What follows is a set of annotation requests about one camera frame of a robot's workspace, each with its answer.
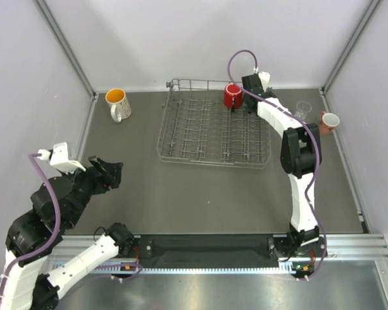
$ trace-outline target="metal floor panel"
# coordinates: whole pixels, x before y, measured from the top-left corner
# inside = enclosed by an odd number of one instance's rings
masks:
[[[59,303],[58,310],[68,309],[386,310],[388,305],[373,262],[326,262],[309,282],[271,274],[141,274],[123,284],[97,279]]]
[[[294,111],[312,104],[307,122],[324,109],[317,89],[276,90]],[[94,196],[69,234],[93,234],[123,222],[135,234],[284,233],[292,215],[290,182],[281,168],[281,138],[271,131],[272,157],[263,170],[164,163],[156,152],[167,92],[129,93],[132,115],[117,124],[101,94],[84,157],[122,161],[119,189]],[[315,208],[328,233],[360,233],[361,224],[334,136],[321,138],[323,162]]]

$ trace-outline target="white enclosure wall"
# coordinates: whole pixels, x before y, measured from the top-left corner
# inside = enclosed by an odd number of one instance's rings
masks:
[[[41,185],[27,154],[61,141],[75,154],[89,104],[34,2],[0,1],[0,274],[7,230]]]
[[[47,0],[95,90],[227,80],[249,48],[272,86],[323,86],[370,0]],[[234,76],[251,72],[249,56]]]
[[[388,243],[388,0],[328,93],[365,212]]]

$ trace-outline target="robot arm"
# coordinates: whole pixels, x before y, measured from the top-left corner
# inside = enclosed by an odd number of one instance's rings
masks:
[[[48,160],[61,172],[61,176],[49,179],[60,206],[60,230],[47,250],[16,263],[7,275],[2,275],[1,282],[5,281],[5,285],[1,285],[0,291],[1,310],[54,309],[75,283],[104,261],[127,255],[134,242],[126,226],[115,223],[94,245],[69,263],[43,272],[48,255],[62,241],[65,230],[76,225],[91,196],[119,187],[122,163],[106,163],[91,157],[92,167],[85,168],[78,161],[69,159],[66,143],[39,152],[40,159]],[[9,228],[5,270],[16,258],[39,249],[52,234],[50,229],[55,224],[55,212],[48,190],[42,185],[30,199],[33,209],[16,219]]]
[[[305,191],[313,178],[315,167],[314,146],[302,125],[287,116],[288,109],[282,106],[272,90],[268,87],[270,75],[261,72],[242,77],[243,87],[265,98],[273,105],[245,94],[244,103],[249,112],[266,120],[282,138],[281,164],[288,174],[292,188],[292,219],[290,221],[290,247],[298,248],[319,240],[318,223],[305,197]],[[320,150],[319,129],[316,124],[308,124]],[[314,205],[314,186],[308,191],[308,197]]]

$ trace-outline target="dish rack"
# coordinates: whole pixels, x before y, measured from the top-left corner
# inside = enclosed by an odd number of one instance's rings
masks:
[[[269,125],[224,103],[227,81],[173,79],[158,138],[163,161],[263,168],[270,159]]]

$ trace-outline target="purple cable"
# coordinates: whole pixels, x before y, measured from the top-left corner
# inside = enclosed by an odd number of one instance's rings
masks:
[[[257,66],[257,58],[256,58],[256,55],[251,51],[251,50],[240,50],[236,53],[234,53],[234,55],[230,58],[228,64],[227,64],[227,73],[228,73],[228,77],[230,78],[230,81],[237,87],[239,87],[239,89],[241,89],[245,94],[248,94],[250,95],[251,97],[253,98],[256,98],[257,100],[259,101],[263,101],[265,103],[267,103],[268,105],[271,105],[272,107],[280,110],[283,114],[289,116],[290,118],[293,118],[294,120],[298,121],[302,126],[303,128],[306,130],[307,134],[309,135],[310,137],[310,140],[312,141],[312,144],[314,146],[314,150],[315,150],[315,157],[316,157],[316,162],[315,162],[315,171],[313,172],[313,178],[311,179],[311,181],[309,182],[306,190],[305,190],[305,198],[309,204],[309,207],[310,207],[310,210],[312,211],[312,214],[313,216],[315,217],[316,221],[318,222],[318,225],[319,225],[319,228],[322,230],[322,233],[323,233],[323,239],[324,239],[324,243],[325,243],[325,248],[323,249],[323,252],[322,252],[322,256],[321,256],[321,260],[319,261],[319,264],[318,266],[316,267],[316,269],[314,270],[314,272],[308,276],[308,280],[313,278],[315,276],[316,273],[318,273],[318,270],[320,269],[320,267],[323,265],[323,261],[326,257],[326,253],[327,253],[327,237],[326,237],[326,232],[323,228],[323,224],[322,224],[322,221],[318,218],[318,216],[316,215],[316,212],[315,212],[315,209],[313,208],[313,205],[312,205],[312,202],[310,201],[310,198],[309,198],[309,195],[308,195],[308,192],[309,192],[309,189],[311,188],[311,186],[313,186],[316,178],[318,177],[318,172],[319,172],[319,162],[320,162],[320,157],[319,157],[319,146],[318,144],[316,143],[316,139],[313,135],[313,133],[310,131],[310,129],[307,127],[306,123],[304,121],[302,121],[301,119],[299,119],[298,117],[294,116],[293,114],[289,113],[288,111],[286,111],[285,109],[282,109],[282,108],[279,108],[277,105],[273,104],[272,102],[268,101],[268,100],[265,100],[263,99],[262,97],[259,97],[258,95],[255,95],[253,94],[252,92],[249,92],[248,90],[245,90],[244,88],[242,88],[242,86],[240,86],[239,84],[237,84],[233,77],[232,77],[232,73],[230,72],[230,66],[232,65],[232,61],[233,59],[241,54],[241,53],[249,53],[250,55],[253,56],[254,58],[254,64],[255,64],[255,68],[258,68]]]
[[[112,267],[127,267],[127,266],[130,266],[130,267],[136,267],[138,268],[138,271],[136,273],[133,273],[131,276],[127,277],[127,278],[118,278],[116,276],[114,276],[114,279],[117,279],[118,281],[122,280],[122,281],[130,281],[134,278],[136,278],[142,270],[144,270],[144,268],[142,267],[142,265],[140,265],[139,263],[118,263],[116,265],[101,265],[101,266],[98,266],[97,268],[95,268],[95,270],[97,269],[106,269],[106,268],[112,268]],[[112,276],[110,274],[102,274],[100,276],[94,276],[93,278],[85,281],[84,283],[82,283],[81,285],[75,287],[74,289],[71,289],[66,295],[71,295],[73,293],[75,293],[76,291],[78,291],[79,289],[81,289],[83,286],[95,281],[95,280],[98,280],[98,279],[102,279],[102,278],[111,278]]]
[[[56,197],[56,194],[52,188],[52,185],[50,184],[50,182],[46,178],[45,173],[41,170],[39,164],[35,160],[35,158],[39,157],[39,156],[41,156],[41,154],[30,154],[30,155],[28,155],[28,158],[29,158],[30,162],[32,163],[33,167],[35,168],[36,172],[39,174],[41,180],[43,181],[43,183],[45,184],[45,186],[49,192],[50,197],[52,198],[52,203],[53,203],[53,207],[54,207],[54,215],[55,215],[55,219],[56,219],[55,223],[54,223],[54,229],[53,229],[52,235],[50,236],[49,240],[47,240],[47,242],[44,245],[42,245],[39,249],[37,249],[31,253],[19,256],[15,260],[13,260],[12,262],[10,262],[8,264],[8,266],[5,270],[5,274],[4,274],[5,277],[3,278],[3,280],[1,281],[1,284],[0,284],[0,306],[1,306],[1,296],[3,295],[3,292],[5,291],[5,286],[7,283],[7,276],[10,274],[13,266],[15,266],[15,264],[18,264],[19,262],[21,262],[23,260],[28,260],[29,258],[36,256],[36,255],[42,253],[43,251],[47,250],[47,248],[49,248],[53,244],[53,242],[56,239],[56,237],[58,236],[58,233],[60,230],[60,207],[59,207],[58,198]]]

